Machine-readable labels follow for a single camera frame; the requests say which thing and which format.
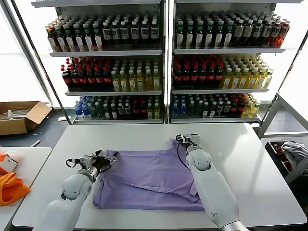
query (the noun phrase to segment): bottle label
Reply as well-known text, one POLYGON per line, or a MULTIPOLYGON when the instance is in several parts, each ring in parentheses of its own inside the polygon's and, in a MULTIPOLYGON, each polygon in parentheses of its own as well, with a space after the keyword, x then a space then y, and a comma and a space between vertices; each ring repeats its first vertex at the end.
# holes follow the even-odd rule
POLYGON ((149 27, 141 27, 141 38, 143 39, 150 38, 150 28, 149 27))
POLYGON ((151 27, 151 38, 152 39, 158 39, 159 38, 158 27, 151 27))
POLYGON ((273 28, 272 26, 264 26, 262 33, 261 33, 261 36, 262 37, 268 37, 270 35, 272 28, 273 28))
POLYGON ((134 81, 134 80, 130 80, 130 81, 129 81, 129 85, 130 85, 131 91, 136 91, 136 88, 135 88, 135 81, 134 81))
POLYGON ((215 75, 215 80, 221 81, 221 79, 222 79, 222 76, 215 75))
POLYGON ((117 119, 117 114, 116 114, 116 112, 112 112, 112 117, 113 117, 114 119, 117 119))
POLYGON ((56 43, 54 42, 53 38, 48 38, 48 41, 51 45, 52 50, 56 52, 56 43))
POLYGON ((287 35, 289 29, 289 26, 282 26, 278 36, 284 38, 287 35))
POLYGON ((239 78, 235 78, 232 82, 231 89, 236 89, 237 83, 239 82, 239 78))
POLYGON ((159 112, 154 112, 155 114, 155 119, 159 119, 159 112))
POLYGON ((245 83, 246 83, 246 78, 242 78, 240 81, 239 89, 244 89, 245 83))
POLYGON ((235 26, 233 36, 234 37, 241 37, 243 33, 244 27, 243 26, 235 26))
POLYGON ((153 112, 148 111, 148 119, 153 119, 153 112))
POLYGON ((120 91, 120 87, 119 87, 118 81, 114 81, 114 88, 115 88, 115 91, 120 91))
POLYGON ((137 85, 138 85, 138 91, 143 91, 143 81, 142 80, 137 81, 137 85))
POLYGON ((86 36, 85 39, 86 39, 89 51, 94 51, 91 37, 86 36))
POLYGON ((228 88, 228 86, 229 86, 229 83, 230 83, 230 79, 229 78, 227 78, 227 79, 225 79, 225 82, 223 83, 223 89, 227 89, 228 88))
POLYGON ((203 34, 197 34, 197 37, 196 37, 196 49, 200 49, 201 48, 202 37, 203 37, 203 34))
POLYGON ((215 111, 211 111, 211 113, 210 113, 210 118, 213 118, 214 115, 215 115, 215 111))
POLYGON ((59 37, 59 38, 58 38, 58 41, 59 41, 59 44, 60 44, 60 46, 61 46, 61 49, 62 49, 63 51, 66 51, 66 45, 65 45, 64 39, 61 38, 61 37, 59 37))
POLYGON ((122 86, 122 91, 127 91, 127 86, 126 86, 126 81, 125 80, 121 81, 121 86, 122 86))
POLYGON ((139 28, 131 28, 131 37, 133 39, 139 39, 140 38, 139 28))
POLYGON ((120 39, 120 29, 119 28, 111 28, 112 31, 112 38, 115 40, 120 39))
POLYGON ((225 41, 223 43, 223 48, 228 48, 229 47, 230 41, 231 41, 231 37, 232 37, 231 33, 226 34, 225 41))
POLYGON ((206 79, 212 81, 214 79, 214 75, 206 75, 206 79))
POLYGON ((112 39, 111 29, 103 29, 103 36, 105 40, 111 40, 112 39))
POLYGON ((188 34, 187 37, 186 37, 186 49, 192 48, 192 42, 193 42, 193 35, 188 34))
POLYGON ((178 34, 177 35, 177 49, 181 49, 183 45, 183 35, 178 34))
POLYGON ((154 90, 159 91, 159 79, 154 79, 154 90))
POLYGON ((76 41, 80 51, 85 51, 85 46, 83 45, 82 38, 76 37, 76 41))
POLYGON ((281 26, 273 26, 273 29, 271 30, 270 36, 273 38, 278 37, 280 32, 281 26))
POLYGON ((220 47, 221 39, 222 39, 222 34, 217 34, 216 35, 216 39, 215 39, 215 46, 214 46, 214 48, 220 47))
POLYGON ((191 76, 192 81, 197 81, 197 79, 198 79, 198 76, 191 76))
POLYGON ((207 116, 207 111, 203 111, 202 118, 204 119, 206 118, 206 116, 207 116))
POLYGON ((107 120, 109 120, 109 119, 110 119, 110 115, 109 115, 109 113, 108 113, 108 112, 105 112, 105 117, 106 117, 106 119, 107 119, 107 120))
POLYGON ((256 78, 251 78, 250 79, 250 82, 248 84, 248 89, 252 89, 252 87, 254 86, 255 81, 256 81, 256 78))
POLYGON ((210 47, 211 41, 212 41, 212 37, 213 37, 212 34, 207 34, 206 35, 204 48, 209 48, 210 47))
POLYGON ((251 36, 253 28, 254 28, 253 26, 244 26, 244 31, 242 36, 245 38, 249 38, 251 36))
POLYGON ((95 41, 96 41, 97 49, 99 51, 102 51, 103 50, 102 38, 99 36, 95 36, 95 41))

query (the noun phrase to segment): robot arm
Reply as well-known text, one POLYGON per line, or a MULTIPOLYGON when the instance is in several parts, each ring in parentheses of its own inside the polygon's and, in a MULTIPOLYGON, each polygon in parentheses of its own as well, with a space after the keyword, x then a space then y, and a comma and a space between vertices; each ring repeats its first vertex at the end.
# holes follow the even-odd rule
POLYGON ((223 175, 215 169, 210 154, 199 146, 199 135, 178 135, 176 140, 187 148, 186 164, 209 219, 221 231, 248 231, 240 221, 239 205, 223 175))

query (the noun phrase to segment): orange bag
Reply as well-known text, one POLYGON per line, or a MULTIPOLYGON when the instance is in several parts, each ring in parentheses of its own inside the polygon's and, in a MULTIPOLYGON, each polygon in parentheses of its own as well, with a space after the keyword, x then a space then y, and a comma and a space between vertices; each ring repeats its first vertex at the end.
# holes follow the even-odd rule
POLYGON ((30 189, 23 180, 16 178, 16 173, 0 175, 0 206, 6 206, 27 195, 30 189))

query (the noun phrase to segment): purple cloth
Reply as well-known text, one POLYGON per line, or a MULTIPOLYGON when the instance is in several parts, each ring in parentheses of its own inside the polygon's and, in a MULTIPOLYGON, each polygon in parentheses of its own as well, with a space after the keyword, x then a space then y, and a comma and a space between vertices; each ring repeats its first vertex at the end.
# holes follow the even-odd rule
MULTIPOLYGON (((115 152, 109 150, 107 156, 115 152)), ((183 147, 179 147, 179 154, 185 161, 183 147)), ((100 175, 94 206, 204 211, 193 176, 178 159, 175 140, 168 150, 119 151, 117 157, 100 175)))

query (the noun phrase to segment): black cable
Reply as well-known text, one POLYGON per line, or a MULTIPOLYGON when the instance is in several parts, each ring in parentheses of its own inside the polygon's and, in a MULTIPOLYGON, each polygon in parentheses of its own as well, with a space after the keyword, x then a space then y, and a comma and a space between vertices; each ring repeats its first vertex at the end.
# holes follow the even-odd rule
POLYGON ((180 158, 180 154, 179 154, 179 146, 180 146, 180 144, 178 143, 178 148, 177 148, 177 150, 178 150, 178 158, 179 158, 179 160, 181 161, 181 163, 189 170, 189 168, 186 166, 186 164, 184 164, 184 162, 181 160, 181 158, 180 158))

